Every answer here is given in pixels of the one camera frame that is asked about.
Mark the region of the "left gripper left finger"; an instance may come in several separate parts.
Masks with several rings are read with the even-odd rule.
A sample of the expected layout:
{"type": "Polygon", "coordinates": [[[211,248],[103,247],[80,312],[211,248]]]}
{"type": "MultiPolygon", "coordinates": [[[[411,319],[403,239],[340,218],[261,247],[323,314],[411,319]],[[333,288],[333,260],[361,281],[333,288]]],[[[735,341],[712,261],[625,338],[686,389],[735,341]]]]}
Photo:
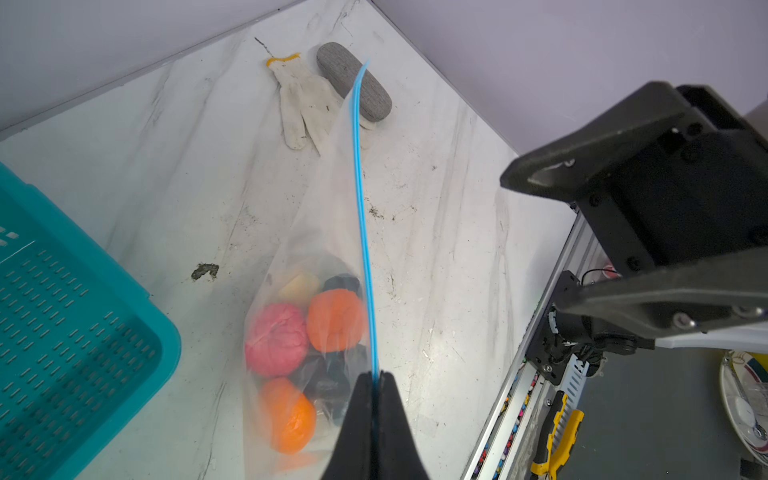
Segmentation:
{"type": "Polygon", "coordinates": [[[348,410],[322,480],[372,478],[374,384],[370,372],[356,380],[348,410]]]}

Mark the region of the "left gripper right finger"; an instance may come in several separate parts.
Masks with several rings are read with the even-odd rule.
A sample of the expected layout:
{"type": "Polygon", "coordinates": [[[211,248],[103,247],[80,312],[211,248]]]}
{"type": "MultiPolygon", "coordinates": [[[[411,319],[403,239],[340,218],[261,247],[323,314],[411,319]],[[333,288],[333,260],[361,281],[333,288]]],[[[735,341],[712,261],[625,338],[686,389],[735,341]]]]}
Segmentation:
{"type": "Polygon", "coordinates": [[[428,479],[394,375],[382,371],[374,402],[374,478],[428,479]]]}

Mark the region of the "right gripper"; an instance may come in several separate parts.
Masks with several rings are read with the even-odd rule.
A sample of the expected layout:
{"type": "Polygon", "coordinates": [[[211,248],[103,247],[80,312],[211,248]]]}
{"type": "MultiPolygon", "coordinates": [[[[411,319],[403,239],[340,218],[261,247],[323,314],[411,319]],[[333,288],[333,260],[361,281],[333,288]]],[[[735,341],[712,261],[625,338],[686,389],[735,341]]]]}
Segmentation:
{"type": "Polygon", "coordinates": [[[710,88],[649,82],[512,161],[500,185],[577,200],[631,276],[569,287],[559,311],[646,339],[767,320],[767,141],[710,88]]]}

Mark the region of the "black toy avocado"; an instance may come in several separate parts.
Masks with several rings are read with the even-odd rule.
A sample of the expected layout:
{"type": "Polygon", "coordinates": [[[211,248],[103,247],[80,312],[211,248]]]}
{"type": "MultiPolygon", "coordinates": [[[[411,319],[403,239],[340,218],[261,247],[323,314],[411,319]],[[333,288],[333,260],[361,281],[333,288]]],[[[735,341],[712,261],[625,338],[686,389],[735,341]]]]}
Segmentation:
{"type": "Polygon", "coordinates": [[[289,379],[334,425],[341,426],[355,382],[368,370],[363,345],[328,353],[310,349],[289,379]]]}

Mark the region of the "clear zip bag blue zipper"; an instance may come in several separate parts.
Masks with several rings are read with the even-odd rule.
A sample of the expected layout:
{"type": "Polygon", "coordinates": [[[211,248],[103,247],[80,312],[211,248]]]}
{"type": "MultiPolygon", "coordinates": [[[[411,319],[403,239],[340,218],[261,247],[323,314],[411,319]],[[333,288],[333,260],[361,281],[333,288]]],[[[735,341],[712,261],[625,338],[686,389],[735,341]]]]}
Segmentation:
{"type": "Polygon", "coordinates": [[[319,155],[245,319],[243,448],[249,479],[315,479],[358,377],[377,364],[362,172],[364,67],[336,92],[299,55],[267,63],[287,145],[319,155]]]}

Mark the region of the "red orange toy fruit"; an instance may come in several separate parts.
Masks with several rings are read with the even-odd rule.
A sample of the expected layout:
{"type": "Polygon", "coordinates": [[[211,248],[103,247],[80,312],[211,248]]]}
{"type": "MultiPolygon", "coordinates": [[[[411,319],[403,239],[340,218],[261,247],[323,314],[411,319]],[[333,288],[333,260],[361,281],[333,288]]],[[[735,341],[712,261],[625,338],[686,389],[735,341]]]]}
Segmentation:
{"type": "Polygon", "coordinates": [[[349,350],[366,332],[366,309],[353,292],[331,290],[312,298],[307,314],[307,335],[316,350],[323,353],[349,350]]]}

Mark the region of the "pink toy fruit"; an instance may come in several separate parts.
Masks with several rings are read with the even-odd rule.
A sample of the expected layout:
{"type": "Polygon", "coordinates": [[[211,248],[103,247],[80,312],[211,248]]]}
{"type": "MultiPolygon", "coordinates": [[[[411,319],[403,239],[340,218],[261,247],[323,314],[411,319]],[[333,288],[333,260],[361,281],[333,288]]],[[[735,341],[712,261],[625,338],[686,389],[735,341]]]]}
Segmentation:
{"type": "Polygon", "coordinates": [[[262,377],[291,374],[309,348],[303,311],[292,304],[264,307],[253,319],[244,343],[246,367],[262,377]]]}

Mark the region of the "cream toy pear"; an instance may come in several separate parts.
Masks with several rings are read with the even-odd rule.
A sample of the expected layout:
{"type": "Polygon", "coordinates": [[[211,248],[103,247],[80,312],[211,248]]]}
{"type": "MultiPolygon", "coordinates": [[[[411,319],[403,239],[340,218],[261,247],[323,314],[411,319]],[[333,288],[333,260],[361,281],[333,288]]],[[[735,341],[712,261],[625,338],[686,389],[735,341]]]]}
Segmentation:
{"type": "Polygon", "coordinates": [[[281,302],[305,308],[321,287],[321,281],[314,274],[301,273],[281,287],[277,296],[281,302]]]}

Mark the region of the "black toy eggplant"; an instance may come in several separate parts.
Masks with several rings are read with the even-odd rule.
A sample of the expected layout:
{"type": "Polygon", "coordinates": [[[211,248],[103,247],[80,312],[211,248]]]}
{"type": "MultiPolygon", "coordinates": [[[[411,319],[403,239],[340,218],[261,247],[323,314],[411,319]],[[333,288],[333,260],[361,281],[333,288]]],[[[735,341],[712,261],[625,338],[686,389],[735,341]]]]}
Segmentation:
{"type": "Polygon", "coordinates": [[[324,282],[322,291],[340,289],[351,291],[358,297],[362,296],[361,282],[352,274],[339,274],[329,278],[324,282]]]}

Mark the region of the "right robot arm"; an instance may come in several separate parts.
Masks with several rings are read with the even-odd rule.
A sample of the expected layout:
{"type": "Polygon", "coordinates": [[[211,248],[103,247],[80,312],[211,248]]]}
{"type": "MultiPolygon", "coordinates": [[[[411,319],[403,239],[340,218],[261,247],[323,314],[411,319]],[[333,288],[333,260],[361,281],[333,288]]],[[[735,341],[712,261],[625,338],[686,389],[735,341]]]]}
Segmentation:
{"type": "Polygon", "coordinates": [[[766,131],[713,89],[649,82],[500,183],[576,208],[616,270],[563,275],[550,305],[564,340],[766,349],[766,131]]]}

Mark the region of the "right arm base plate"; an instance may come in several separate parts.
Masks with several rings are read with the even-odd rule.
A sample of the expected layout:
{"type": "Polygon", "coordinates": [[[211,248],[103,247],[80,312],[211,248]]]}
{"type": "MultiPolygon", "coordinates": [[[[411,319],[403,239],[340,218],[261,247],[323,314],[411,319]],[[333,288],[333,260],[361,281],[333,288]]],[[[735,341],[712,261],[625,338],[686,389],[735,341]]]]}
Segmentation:
{"type": "Polygon", "coordinates": [[[525,359],[555,386],[565,382],[566,370],[573,358],[587,368],[586,375],[591,377],[597,373],[607,353],[627,356],[639,349],[654,348],[653,341],[605,320],[559,310],[556,302],[580,287],[572,272],[559,274],[525,352],[525,359]]]}

